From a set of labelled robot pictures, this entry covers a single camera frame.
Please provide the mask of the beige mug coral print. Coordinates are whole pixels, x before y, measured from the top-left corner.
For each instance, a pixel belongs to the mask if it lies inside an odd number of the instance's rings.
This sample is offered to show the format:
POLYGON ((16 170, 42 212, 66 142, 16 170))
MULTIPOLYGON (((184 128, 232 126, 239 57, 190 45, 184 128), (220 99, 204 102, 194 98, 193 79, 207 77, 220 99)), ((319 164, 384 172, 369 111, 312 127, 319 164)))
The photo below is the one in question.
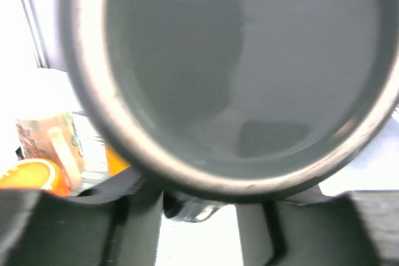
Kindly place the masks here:
POLYGON ((16 128, 26 158, 55 162, 70 189, 80 187, 85 160, 71 112, 20 115, 16 128))

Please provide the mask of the dark green mug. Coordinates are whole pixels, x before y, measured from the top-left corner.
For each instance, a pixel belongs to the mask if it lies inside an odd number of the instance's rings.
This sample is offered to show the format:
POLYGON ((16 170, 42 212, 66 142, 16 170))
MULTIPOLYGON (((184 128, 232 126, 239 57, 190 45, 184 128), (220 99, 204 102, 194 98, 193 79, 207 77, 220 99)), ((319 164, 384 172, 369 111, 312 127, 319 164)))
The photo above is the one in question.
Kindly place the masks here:
POLYGON ((96 129, 184 200, 304 191, 398 101, 398 0, 59 0, 59 26, 96 129))

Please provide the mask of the orange mug black handle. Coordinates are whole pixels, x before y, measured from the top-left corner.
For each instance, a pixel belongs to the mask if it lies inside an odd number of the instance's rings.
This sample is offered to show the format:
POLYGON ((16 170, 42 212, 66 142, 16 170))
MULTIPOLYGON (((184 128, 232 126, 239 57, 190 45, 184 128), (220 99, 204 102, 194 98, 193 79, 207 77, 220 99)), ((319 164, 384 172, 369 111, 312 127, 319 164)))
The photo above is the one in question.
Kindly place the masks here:
POLYGON ((56 196, 71 195, 62 168, 48 159, 24 159, 1 175, 1 189, 41 189, 56 196))

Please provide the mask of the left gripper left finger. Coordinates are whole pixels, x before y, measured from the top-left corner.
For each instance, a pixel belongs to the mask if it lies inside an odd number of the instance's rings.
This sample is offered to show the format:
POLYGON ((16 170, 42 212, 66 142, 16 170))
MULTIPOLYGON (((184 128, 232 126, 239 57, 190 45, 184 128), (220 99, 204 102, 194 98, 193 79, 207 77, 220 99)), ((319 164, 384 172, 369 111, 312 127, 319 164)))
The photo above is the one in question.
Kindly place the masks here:
POLYGON ((1 264, 153 265, 161 213, 161 191, 130 171, 81 196, 3 189, 1 264))

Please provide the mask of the yellow mug black handle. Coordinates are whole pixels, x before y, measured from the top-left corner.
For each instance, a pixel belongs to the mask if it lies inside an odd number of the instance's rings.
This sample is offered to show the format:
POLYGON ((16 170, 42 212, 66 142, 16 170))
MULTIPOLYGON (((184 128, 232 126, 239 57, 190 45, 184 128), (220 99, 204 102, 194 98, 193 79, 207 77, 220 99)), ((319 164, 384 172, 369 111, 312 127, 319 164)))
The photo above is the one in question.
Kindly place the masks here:
POLYGON ((130 167, 130 164, 108 144, 105 144, 105 157, 110 176, 114 176, 130 167))

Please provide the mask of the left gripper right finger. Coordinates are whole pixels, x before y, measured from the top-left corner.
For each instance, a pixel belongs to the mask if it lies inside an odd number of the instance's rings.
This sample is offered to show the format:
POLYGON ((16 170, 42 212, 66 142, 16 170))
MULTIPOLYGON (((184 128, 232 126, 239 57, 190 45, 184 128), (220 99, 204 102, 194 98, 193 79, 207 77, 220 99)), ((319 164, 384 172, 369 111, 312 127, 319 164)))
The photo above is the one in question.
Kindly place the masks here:
POLYGON ((398 265, 398 191, 236 207, 244 265, 398 265))

